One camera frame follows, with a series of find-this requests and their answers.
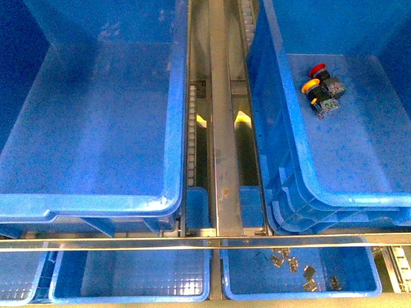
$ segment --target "metal clip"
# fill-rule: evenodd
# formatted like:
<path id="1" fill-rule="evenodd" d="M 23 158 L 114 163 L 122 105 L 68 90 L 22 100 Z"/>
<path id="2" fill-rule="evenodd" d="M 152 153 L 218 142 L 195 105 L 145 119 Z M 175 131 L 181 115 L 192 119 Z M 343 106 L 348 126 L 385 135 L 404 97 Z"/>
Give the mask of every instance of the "metal clip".
<path id="1" fill-rule="evenodd" d="M 289 258 L 288 259 L 288 265 L 290 267 L 290 271 L 292 273 L 296 273 L 298 270 L 298 261 L 295 257 Z"/>
<path id="2" fill-rule="evenodd" d="M 331 283 L 329 284 L 334 291 L 341 291 L 342 286 L 337 276 L 331 276 Z"/>
<path id="3" fill-rule="evenodd" d="M 305 291 L 307 292 L 314 292 L 315 290 L 317 290 L 317 284 L 315 283 L 314 279 L 310 279 L 309 281 L 307 281 L 305 284 L 302 285 L 302 287 L 304 288 Z"/>
<path id="4" fill-rule="evenodd" d="M 271 261 L 274 263 L 274 266 L 280 268 L 284 264 L 284 259 L 277 257 L 276 255 L 271 256 Z"/>
<path id="5" fill-rule="evenodd" d="M 307 265 L 304 268 L 304 278 L 307 280 L 310 280 L 311 278 L 313 278 L 315 274 L 315 269 L 313 269 L 311 266 Z"/>
<path id="6" fill-rule="evenodd" d="M 281 255 L 283 255 L 284 259 L 287 259 L 290 256 L 291 249 L 287 247 L 281 247 L 281 248 L 273 248 L 272 251 L 276 253 L 280 253 Z"/>

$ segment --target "yellow ring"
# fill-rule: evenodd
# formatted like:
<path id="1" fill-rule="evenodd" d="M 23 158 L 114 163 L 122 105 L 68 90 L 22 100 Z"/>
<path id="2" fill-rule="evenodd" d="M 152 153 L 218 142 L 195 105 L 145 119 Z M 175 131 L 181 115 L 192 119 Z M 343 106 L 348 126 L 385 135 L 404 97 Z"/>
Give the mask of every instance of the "yellow ring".
<path id="1" fill-rule="evenodd" d="M 306 83 L 305 85 L 302 86 L 301 88 L 301 92 L 302 93 L 307 93 L 307 91 L 314 87 L 315 85 L 319 85 L 320 84 L 320 80 L 319 79 L 311 79 L 308 83 Z"/>

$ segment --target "stacked blue bins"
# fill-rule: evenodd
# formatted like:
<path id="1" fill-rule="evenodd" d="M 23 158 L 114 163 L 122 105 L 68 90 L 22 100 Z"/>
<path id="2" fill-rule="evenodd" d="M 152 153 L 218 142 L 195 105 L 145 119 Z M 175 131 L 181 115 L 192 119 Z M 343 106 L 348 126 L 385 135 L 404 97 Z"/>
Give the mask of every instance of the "stacked blue bins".
<path id="1" fill-rule="evenodd" d="M 260 227 L 262 215 L 247 215 L 261 212 L 259 187 L 241 188 L 241 207 L 244 225 Z M 275 266 L 272 255 L 283 258 L 271 249 L 222 250 L 223 290 L 227 298 L 272 300 L 378 296 L 381 293 L 381 282 L 369 247 L 291 248 L 288 258 L 298 262 L 293 272 L 288 258 Z M 306 266 L 311 268 L 309 279 L 304 277 Z M 308 288 L 311 279 L 314 283 L 310 289 L 305 289 L 304 285 Z M 333 279 L 338 284 L 331 285 Z"/>
<path id="2" fill-rule="evenodd" d="M 56 253 L 0 253 L 0 305 L 23 306 L 48 302 Z"/>
<path id="3" fill-rule="evenodd" d="M 187 191 L 188 228 L 210 227 L 207 193 Z M 59 252 L 54 304 L 199 302 L 209 294 L 209 250 Z"/>
<path id="4" fill-rule="evenodd" d="M 411 2 L 260 0 L 248 58 L 271 227 L 411 225 Z M 320 120 L 301 87 L 325 62 L 347 92 Z"/>
<path id="5" fill-rule="evenodd" d="M 2 3 L 1 233 L 58 217 L 108 235 L 113 218 L 175 228 L 187 12 L 186 0 Z"/>

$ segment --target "metal channel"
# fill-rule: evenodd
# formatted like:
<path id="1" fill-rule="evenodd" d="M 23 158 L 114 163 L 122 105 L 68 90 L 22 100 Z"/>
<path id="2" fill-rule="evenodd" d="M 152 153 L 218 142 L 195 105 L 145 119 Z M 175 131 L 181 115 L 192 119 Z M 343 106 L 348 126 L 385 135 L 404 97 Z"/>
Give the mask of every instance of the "metal channel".
<path id="1" fill-rule="evenodd" d="M 236 136 L 233 125 L 231 82 L 224 0 L 209 0 L 212 114 L 211 206 L 217 236 L 243 234 Z"/>

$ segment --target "metal rail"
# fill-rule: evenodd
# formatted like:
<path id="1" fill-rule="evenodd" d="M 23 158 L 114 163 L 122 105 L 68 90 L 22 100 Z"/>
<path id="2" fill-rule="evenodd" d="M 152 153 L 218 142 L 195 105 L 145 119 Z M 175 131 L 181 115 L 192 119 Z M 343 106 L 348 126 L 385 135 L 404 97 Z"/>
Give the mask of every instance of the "metal rail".
<path id="1" fill-rule="evenodd" d="M 214 235 L 215 230 L 198 230 Z M 322 234 L 289 236 L 201 236 L 84 239 L 13 239 L 0 241 L 0 252 L 62 250 L 187 250 L 411 246 L 411 233 Z"/>
<path id="2" fill-rule="evenodd" d="M 220 236 L 242 235 L 240 180 L 233 124 L 224 0 L 209 0 L 211 55 L 211 208 Z"/>

